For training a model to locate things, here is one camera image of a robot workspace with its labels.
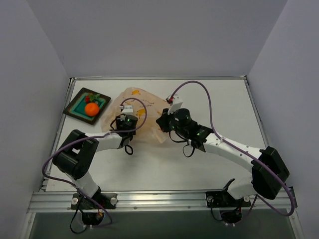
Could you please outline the fake strawberry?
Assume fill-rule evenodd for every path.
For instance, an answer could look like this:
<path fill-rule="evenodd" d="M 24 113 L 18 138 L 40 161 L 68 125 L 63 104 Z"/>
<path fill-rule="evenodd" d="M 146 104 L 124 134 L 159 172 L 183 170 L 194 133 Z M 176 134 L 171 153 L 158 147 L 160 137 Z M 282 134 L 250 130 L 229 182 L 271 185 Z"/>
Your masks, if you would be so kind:
<path fill-rule="evenodd" d="M 100 94 L 88 94 L 84 98 L 85 103 L 97 103 L 100 98 Z"/>

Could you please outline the banana print plastic bag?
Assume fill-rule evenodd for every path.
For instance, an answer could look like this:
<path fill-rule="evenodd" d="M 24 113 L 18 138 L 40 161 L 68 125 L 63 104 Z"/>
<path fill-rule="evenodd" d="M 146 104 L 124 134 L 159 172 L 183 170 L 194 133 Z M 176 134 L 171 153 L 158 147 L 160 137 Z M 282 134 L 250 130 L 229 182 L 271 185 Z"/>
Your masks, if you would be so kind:
<path fill-rule="evenodd" d="M 161 131 L 156 123 L 156 120 L 161 116 L 163 109 L 169 107 L 169 104 L 162 98 L 145 91 L 140 88 L 128 87 L 121 92 L 100 118 L 100 127 L 102 132 L 111 129 L 111 121 L 121 113 L 120 104 L 133 106 L 134 116 L 140 125 L 143 120 L 146 120 L 144 125 L 137 130 L 135 140 L 149 143 L 161 144 L 168 139 L 168 134 Z"/>

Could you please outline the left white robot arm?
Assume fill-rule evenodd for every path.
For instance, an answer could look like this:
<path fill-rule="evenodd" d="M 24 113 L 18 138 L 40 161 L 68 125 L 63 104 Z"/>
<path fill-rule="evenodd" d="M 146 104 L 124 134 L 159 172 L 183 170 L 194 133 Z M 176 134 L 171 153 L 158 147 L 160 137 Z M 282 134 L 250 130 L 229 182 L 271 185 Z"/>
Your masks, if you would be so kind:
<path fill-rule="evenodd" d="M 52 160 L 53 164 L 71 179 L 76 188 L 83 192 L 82 202 L 89 209 L 98 207 L 101 202 L 101 189 L 89 173 L 95 153 L 127 148 L 136 134 L 136 116 L 120 114 L 114 122 L 116 128 L 111 130 L 111 134 L 88 135 L 77 129 L 71 131 L 62 144 L 62 147 L 68 147 Z"/>

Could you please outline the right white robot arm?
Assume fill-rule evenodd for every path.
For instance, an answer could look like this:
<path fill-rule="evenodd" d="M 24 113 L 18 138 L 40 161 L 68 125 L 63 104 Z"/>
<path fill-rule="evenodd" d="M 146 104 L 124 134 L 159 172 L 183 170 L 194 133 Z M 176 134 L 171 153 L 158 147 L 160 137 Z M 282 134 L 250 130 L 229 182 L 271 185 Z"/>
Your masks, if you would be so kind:
<path fill-rule="evenodd" d="M 191 147 L 219 155 L 250 173 L 248 178 L 231 180 L 226 186 L 221 193 L 221 199 L 226 205 L 234 205 L 239 199 L 254 194 L 273 200 L 290 175 L 278 151 L 273 147 L 258 149 L 217 136 L 213 129 L 194 121 L 188 109 L 182 108 L 173 114 L 164 109 L 156 122 L 163 132 L 174 131 Z"/>

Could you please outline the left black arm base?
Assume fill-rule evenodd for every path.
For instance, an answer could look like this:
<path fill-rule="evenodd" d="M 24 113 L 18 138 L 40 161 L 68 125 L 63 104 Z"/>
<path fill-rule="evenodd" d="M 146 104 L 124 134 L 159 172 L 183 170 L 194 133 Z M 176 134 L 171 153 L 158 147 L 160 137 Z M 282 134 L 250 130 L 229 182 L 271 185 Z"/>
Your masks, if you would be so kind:
<path fill-rule="evenodd" d="M 113 218 L 108 210 L 116 208 L 116 202 L 111 200 L 115 197 L 107 197 L 97 192 L 92 198 L 75 193 L 72 196 L 70 209 L 81 213 L 82 223 L 93 228 L 109 226 Z"/>

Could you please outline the orange fake fruit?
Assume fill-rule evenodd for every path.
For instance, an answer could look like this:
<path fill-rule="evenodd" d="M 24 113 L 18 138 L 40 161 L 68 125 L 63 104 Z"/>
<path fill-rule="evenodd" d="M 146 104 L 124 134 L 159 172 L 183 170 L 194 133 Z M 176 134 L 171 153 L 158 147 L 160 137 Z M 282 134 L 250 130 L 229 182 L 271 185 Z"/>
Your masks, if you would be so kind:
<path fill-rule="evenodd" d="M 88 103 L 84 108 L 85 114 L 89 117 L 96 116 L 99 113 L 99 111 L 100 111 L 100 108 L 98 104 L 96 103 Z"/>

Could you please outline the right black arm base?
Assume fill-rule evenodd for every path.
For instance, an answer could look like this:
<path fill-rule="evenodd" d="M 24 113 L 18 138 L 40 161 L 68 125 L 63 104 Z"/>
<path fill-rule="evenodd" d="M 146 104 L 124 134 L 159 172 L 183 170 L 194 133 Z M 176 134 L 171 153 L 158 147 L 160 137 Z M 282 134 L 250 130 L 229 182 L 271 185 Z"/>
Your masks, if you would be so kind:
<path fill-rule="evenodd" d="M 247 202 L 243 198 L 234 199 L 225 191 L 207 191 L 205 195 L 212 217 L 228 225 L 240 222 L 243 219 L 242 209 L 251 207 L 250 198 Z"/>

